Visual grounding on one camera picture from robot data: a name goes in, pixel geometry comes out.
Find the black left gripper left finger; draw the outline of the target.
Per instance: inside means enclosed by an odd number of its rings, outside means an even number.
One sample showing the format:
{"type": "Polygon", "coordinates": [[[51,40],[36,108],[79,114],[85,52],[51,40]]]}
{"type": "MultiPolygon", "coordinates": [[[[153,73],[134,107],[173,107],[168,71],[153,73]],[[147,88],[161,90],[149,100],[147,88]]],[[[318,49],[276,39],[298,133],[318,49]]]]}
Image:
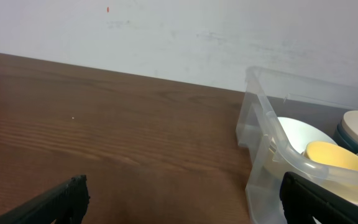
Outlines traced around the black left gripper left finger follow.
{"type": "Polygon", "coordinates": [[[85,175],[77,175],[0,215],[0,223],[81,223],[90,196],[85,175]]]}

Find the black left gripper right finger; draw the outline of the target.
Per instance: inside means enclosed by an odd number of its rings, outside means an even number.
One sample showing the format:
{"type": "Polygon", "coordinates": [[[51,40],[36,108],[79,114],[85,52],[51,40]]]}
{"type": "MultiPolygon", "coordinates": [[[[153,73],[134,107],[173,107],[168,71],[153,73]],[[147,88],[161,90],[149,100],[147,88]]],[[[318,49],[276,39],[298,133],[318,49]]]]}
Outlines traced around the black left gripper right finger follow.
{"type": "Polygon", "coordinates": [[[358,224],[357,205],[294,172],[284,174],[280,200],[288,224],[358,224]]]}

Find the yellow cup front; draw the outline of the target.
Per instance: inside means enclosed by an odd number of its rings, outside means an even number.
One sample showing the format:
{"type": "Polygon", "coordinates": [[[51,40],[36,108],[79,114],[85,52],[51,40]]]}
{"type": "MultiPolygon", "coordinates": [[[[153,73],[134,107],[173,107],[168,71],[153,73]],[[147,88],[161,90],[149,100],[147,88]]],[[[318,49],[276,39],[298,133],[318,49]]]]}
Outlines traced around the yellow cup front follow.
{"type": "MultiPolygon", "coordinates": [[[[343,147],[329,142],[310,142],[302,155],[320,164],[358,171],[358,156],[343,147]]],[[[352,203],[358,204],[357,185],[340,184],[331,180],[325,180],[321,185],[332,193],[352,203]]]]}

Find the white small bowl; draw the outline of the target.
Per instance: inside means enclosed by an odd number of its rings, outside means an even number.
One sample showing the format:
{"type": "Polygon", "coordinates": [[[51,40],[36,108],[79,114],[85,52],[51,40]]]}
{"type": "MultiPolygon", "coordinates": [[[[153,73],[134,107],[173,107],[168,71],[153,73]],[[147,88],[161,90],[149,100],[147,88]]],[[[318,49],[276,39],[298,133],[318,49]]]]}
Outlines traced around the white small bowl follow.
{"type": "Polygon", "coordinates": [[[287,135],[290,145],[300,154],[313,141],[329,142],[336,145],[336,142],[331,137],[310,124],[287,117],[278,117],[278,120],[287,135]]]}

